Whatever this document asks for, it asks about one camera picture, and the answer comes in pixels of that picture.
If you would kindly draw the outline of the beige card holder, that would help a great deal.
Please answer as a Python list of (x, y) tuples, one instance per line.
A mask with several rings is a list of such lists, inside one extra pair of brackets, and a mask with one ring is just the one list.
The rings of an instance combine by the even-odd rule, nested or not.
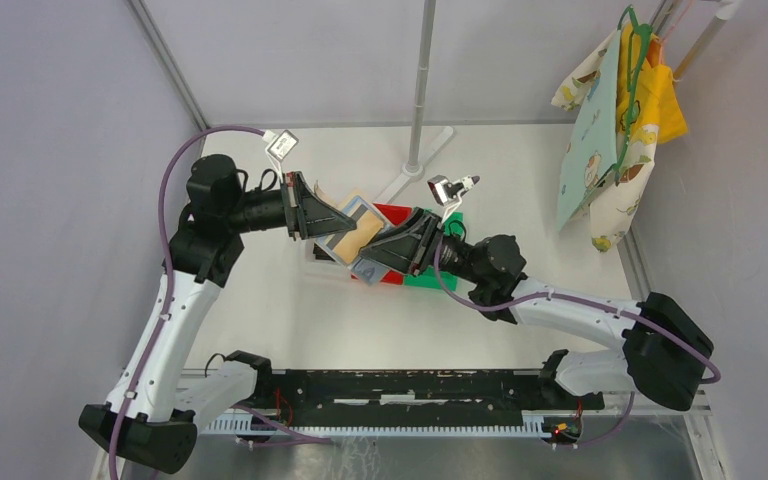
[(316, 238), (313, 245), (329, 260), (344, 267), (352, 277), (366, 285), (381, 283), (393, 270), (374, 260), (365, 259), (360, 250), (379, 233), (387, 232), (394, 224), (376, 207), (371, 198), (360, 189), (353, 189), (342, 200), (329, 196), (316, 183), (314, 193), (328, 205), (336, 207), (356, 223), (353, 230)]

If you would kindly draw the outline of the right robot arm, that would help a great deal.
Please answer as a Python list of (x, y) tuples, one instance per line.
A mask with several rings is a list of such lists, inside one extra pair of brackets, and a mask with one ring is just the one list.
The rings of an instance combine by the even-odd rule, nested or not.
[(537, 392), (551, 408), (615, 391), (687, 411), (701, 386), (722, 378), (711, 359), (713, 342), (672, 297), (651, 292), (633, 301), (557, 288), (526, 274), (513, 235), (471, 244), (447, 233), (438, 215), (415, 208), (400, 225), (376, 234), (359, 255), (403, 275), (432, 270), (472, 284), (467, 296), (442, 289), (490, 321), (547, 328), (600, 345), (590, 352), (560, 349), (544, 362)]

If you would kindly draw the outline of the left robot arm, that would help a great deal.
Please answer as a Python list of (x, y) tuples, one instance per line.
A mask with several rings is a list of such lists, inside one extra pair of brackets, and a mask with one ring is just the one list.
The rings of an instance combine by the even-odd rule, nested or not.
[(219, 370), (179, 392), (178, 382), (200, 327), (252, 231), (285, 229), (295, 240), (354, 230), (356, 220), (318, 197), (299, 172), (278, 187), (244, 188), (246, 174), (227, 155), (197, 160), (189, 202), (174, 235), (163, 233), (158, 298), (120, 380), (101, 404), (88, 404), (79, 427), (111, 460), (175, 474), (198, 435), (233, 405), (266, 405), (274, 394), (271, 362), (241, 351)]

